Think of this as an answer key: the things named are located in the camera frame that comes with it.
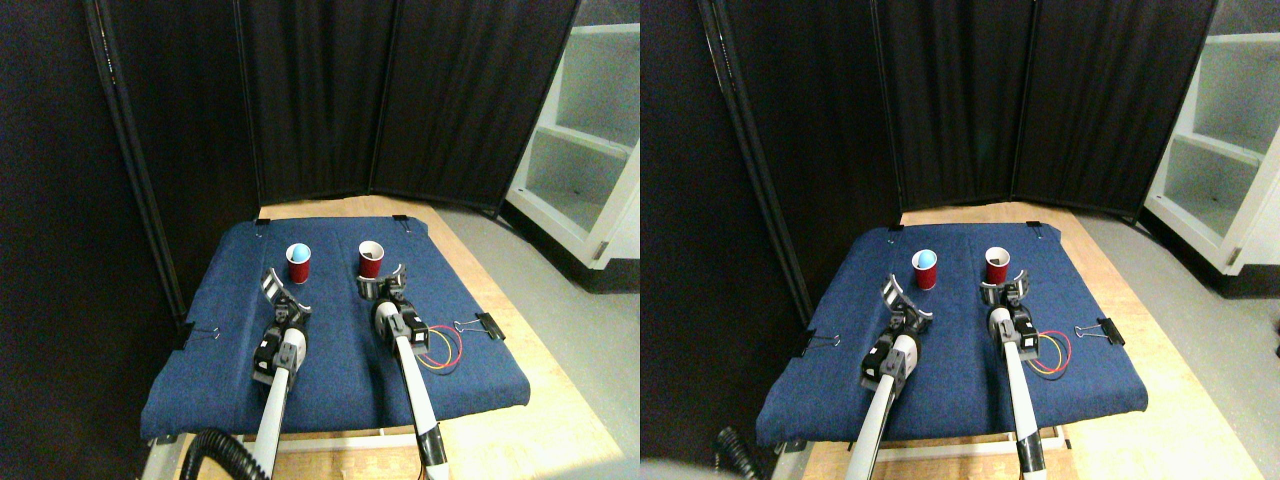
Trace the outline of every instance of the blue cloth-covered table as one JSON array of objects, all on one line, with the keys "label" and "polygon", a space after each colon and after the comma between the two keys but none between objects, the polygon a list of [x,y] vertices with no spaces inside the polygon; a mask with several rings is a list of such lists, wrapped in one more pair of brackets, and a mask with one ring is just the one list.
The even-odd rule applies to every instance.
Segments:
[{"label": "blue cloth-covered table", "polygon": [[[174,351],[151,387],[142,410],[142,438],[201,428],[232,434],[257,431],[266,385],[251,379],[253,348],[271,321],[271,306],[259,285],[275,268],[285,288],[312,308],[307,357],[284,411],[284,433],[337,431],[411,425],[399,364],[370,325],[372,302],[356,291],[357,246],[372,239],[387,250],[381,274],[404,264],[406,296],[431,325],[474,320],[480,306],[426,236],[426,224],[383,218],[242,223],[218,246],[196,292],[187,320],[216,328],[218,339],[196,332],[186,349]],[[284,250],[311,247],[311,275],[288,280]],[[444,360],[434,349],[433,358]],[[421,369],[439,420],[529,403],[529,379],[502,340],[463,333],[463,358],[448,376]]]},{"label": "blue cloth-covered table", "polygon": [[[920,361],[890,412],[884,439],[1012,431],[1004,357],[987,334],[988,307],[978,296],[988,247],[1010,252],[1010,279],[1029,271],[1024,303],[1034,325],[1071,335],[1074,355],[1061,380],[1025,370],[1037,422],[1044,428],[1146,410],[1147,388],[1124,347],[1103,338],[1075,338],[1075,325],[1096,325],[1105,315],[1060,241],[1057,229],[1028,224],[882,228],[861,236],[809,325],[817,335],[840,335],[841,344],[791,360],[756,419],[756,440],[768,445],[858,439],[873,393],[859,385],[858,367],[888,323],[879,288],[890,273],[908,297],[934,314],[934,321],[920,337]],[[938,283],[928,292],[915,287],[911,270],[911,255],[922,248],[938,253]],[[1041,344],[1041,358],[1050,366],[1057,360],[1048,342]]]}]

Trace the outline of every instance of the concrete floor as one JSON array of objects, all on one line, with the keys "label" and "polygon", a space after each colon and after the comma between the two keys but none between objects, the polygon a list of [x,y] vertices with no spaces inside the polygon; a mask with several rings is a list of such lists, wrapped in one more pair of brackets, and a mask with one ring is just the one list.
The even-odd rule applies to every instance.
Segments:
[{"label": "concrete floor", "polygon": [[588,293],[500,219],[431,206],[534,328],[622,453],[639,460],[640,294]]},{"label": "concrete floor", "polygon": [[1076,216],[1187,360],[1262,475],[1280,479],[1280,300],[1225,300],[1142,232],[1110,216]]}]

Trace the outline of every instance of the red plastic cup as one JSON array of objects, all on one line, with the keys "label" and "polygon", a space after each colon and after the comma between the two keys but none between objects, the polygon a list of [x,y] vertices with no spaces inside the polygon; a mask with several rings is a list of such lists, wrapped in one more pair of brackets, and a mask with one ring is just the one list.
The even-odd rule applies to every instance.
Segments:
[{"label": "red plastic cup", "polygon": [[387,251],[374,241],[360,242],[360,276],[378,278],[378,270],[383,268],[383,255]]},{"label": "red plastic cup", "polygon": [[298,246],[306,247],[302,243],[291,244],[289,248],[284,250],[284,259],[289,261],[289,280],[301,285],[307,283],[307,276],[311,276],[311,256],[307,255],[303,261],[293,261],[293,251]]},{"label": "red plastic cup", "polygon": [[987,248],[987,283],[998,285],[1009,276],[1009,251],[1000,247]]},{"label": "red plastic cup", "polygon": [[938,284],[938,255],[933,253],[933,265],[929,265],[928,269],[922,269],[920,253],[924,252],[933,253],[932,250],[915,252],[915,255],[911,256],[911,268],[915,269],[915,285],[920,287],[922,291],[928,291],[932,289],[933,285]]}]

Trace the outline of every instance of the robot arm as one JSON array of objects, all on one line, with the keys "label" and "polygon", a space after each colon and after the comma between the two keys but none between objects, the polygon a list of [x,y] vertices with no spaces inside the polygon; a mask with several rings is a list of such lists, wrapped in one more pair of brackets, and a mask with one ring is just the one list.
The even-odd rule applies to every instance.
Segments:
[{"label": "robot arm", "polygon": [[417,369],[415,355],[426,353],[429,326],[419,317],[417,310],[404,298],[404,265],[378,279],[356,279],[360,296],[374,301],[371,321],[378,337],[399,360],[401,374],[408,390],[410,408],[413,411],[413,431],[417,435],[417,453],[426,475],[433,480],[449,477],[449,463],[440,439],[440,425],[431,408],[431,398]]},{"label": "robot arm", "polygon": [[253,380],[271,385],[262,410],[262,421],[253,443],[253,458],[266,475],[275,468],[275,452],[284,420],[284,402],[307,356],[307,320],[311,307],[298,303],[276,276],[275,269],[262,275],[262,294],[275,310],[275,320],[253,351]]},{"label": "robot arm", "polygon": [[888,410],[902,393],[906,378],[919,361],[919,335],[933,323],[933,314],[916,308],[915,303],[902,294],[902,287],[892,274],[881,289],[881,297],[890,310],[890,323],[863,357],[860,372],[863,387],[874,390],[876,396],[872,397],[867,419],[863,420],[863,428],[858,433],[858,444],[849,461],[845,480],[872,477]]},{"label": "robot arm", "polygon": [[1032,323],[1032,314],[1021,303],[1030,291],[1027,270],[1018,278],[1000,285],[982,284],[983,302],[992,306],[987,316],[987,330],[1004,352],[1009,370],[1009,394],[1014,404],[1014,431],[1018,435],[1018,460],[1023,477],[1044,479],[1044,451],[1041,447],[1036,408],[1027,388],[1023,361],[1039,357],[1039,332]]}]

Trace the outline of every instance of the black room divider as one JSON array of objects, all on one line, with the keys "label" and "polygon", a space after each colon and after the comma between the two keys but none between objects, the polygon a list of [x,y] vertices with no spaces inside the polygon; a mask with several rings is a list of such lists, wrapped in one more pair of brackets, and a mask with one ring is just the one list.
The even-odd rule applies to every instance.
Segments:
[{"label": "black room divider", "polygon": [[394,4],[242,5],[262,204],[369,191]]},{"label": "black room divider", "polygon": [[[640,310],[640,451],[709,465],[716,431],[754,431],[801,330],[760,216],[698,6],[646,1],[640,90],[646,257]],[[649,271],[662,275],[649,275]]]},{"label": "black room divider", "polygon": [[724,50],[736,61],[724,69],[735,72],[741,115],[754,123],[740,134],[748,147],[758,145],[762,209],[776,211],[808,319],[854,239],[901,216],[872,8],[708,4],[724,12],[719,36],[733,41]]},{"label": "black room divider", "polygon": [[577,0],[402,3],[372,191],[497,210],[576,6]]},{"label": "black room divider", "polygon": [[134,477],[173,324],[96,12],[4,3],[0,18],[0,477]]},{"label": "black room divider", "polygon": [[1213,0],[1039,0],[1014,197],[1137,218]]},{"label": "black room divider", "polygon": [[100,10],[133,152],[189,305],[221,233],[257,216],[234,4],[106,0]]},{"label": "black room divider", "polygon": [[902,209],[1009,198],[1034,1],[877,4]]}]

